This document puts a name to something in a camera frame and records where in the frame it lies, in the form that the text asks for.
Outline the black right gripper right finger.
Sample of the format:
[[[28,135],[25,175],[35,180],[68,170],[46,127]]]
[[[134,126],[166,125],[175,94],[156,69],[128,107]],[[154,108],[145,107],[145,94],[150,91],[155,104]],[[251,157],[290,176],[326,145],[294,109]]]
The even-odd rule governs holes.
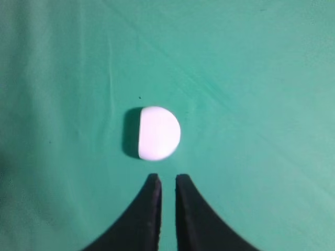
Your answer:
[[[190,176],[176,176],[175,224],[178,250],[255,250],[210,207]]]

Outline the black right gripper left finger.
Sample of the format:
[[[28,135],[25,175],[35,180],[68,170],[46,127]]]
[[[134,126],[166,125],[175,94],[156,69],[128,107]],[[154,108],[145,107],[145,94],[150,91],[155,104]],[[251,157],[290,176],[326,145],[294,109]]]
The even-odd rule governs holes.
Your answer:
[[[149,174],[120,218],[85,250],[158,250],[162,213],[162,184]]]

